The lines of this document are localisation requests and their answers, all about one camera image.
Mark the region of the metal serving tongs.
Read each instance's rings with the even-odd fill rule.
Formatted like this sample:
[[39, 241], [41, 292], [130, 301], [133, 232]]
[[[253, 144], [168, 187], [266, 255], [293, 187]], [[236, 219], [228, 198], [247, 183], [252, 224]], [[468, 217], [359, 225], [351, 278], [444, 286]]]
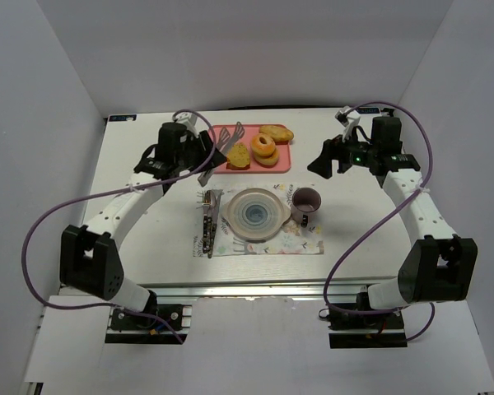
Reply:
[[[240, 141], [245, 135], [245, 128], [241, 122], [237, 122], [231, 129], [231, 126], [223, 126], [218, 133], [217, 137], [217, 150], [224, 156], [230, 151], [230, 149]], [[198, 176], [198, 182], [202, 187], [205, 187], [209, 179], [216, 172], [217, 167], [203, 172]]]

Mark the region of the glazed top donut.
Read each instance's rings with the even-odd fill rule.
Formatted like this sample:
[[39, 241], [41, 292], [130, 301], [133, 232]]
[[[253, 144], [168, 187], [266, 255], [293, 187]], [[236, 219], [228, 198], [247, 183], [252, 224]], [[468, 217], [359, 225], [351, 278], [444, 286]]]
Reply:
[[270, 157], [276, 150], [276, 144], [269, 135], [259, 133], [252, 137], [250, 148], [257, 156]]

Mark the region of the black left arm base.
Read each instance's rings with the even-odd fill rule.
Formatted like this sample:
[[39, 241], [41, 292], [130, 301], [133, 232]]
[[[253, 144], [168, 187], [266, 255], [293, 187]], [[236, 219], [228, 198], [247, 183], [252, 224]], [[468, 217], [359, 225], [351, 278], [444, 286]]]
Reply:
[[155, 314], [160, 320], [127, 314], [122, 309], [113, 309], [105, 333], [105, 343], [181, 345], [189, 333], [192, 306], [158, 304]]

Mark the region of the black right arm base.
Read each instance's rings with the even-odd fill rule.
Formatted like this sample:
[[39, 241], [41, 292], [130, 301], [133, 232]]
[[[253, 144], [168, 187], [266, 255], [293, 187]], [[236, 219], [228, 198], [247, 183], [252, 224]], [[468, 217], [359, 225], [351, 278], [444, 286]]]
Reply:
[[400, 314], [362, 316], [323, 308], [319, 319], [329, 324], [333, 350], [404, 348], [408, 346]]

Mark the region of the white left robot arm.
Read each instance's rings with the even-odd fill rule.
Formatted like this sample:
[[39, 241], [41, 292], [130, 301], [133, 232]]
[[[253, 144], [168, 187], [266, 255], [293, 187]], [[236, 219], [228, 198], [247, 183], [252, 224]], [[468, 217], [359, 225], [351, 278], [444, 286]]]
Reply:
[[124, 275], [119, 248], [147, 209], [183, 171], [207, 172], [226, 162], [225, 143], [189, 121], [163, 123], [133, 169], [128, 189], [82, 226], [61, 236], [62, 284], [140, 314], [154, 314], [156, 295]]

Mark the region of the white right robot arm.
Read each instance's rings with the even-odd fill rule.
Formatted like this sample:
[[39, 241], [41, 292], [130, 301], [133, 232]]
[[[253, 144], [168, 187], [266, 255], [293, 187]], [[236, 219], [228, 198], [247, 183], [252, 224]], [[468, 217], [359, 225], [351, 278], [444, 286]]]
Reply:
[[357, 295], [356, 307], [329, 308], [340, 313], [373, 316], [391, 314], [411, 304], [465, 300], [478, 256], [471, 238], [462, 238], [445, 221], [426, 189], [414, 156], [403, 152], [399, 118], [379, 116], [372, 120], [371, 135], [359, 141], [359, 114], [346, 109], [336, 115], [343, 133], [324, 142], [309, 171], [329, 179], [332, 163], [343, 174], [353, 166], [367, 168], [391, 199], [412, 244], [408, 256], [391, 280], [368, 286]]

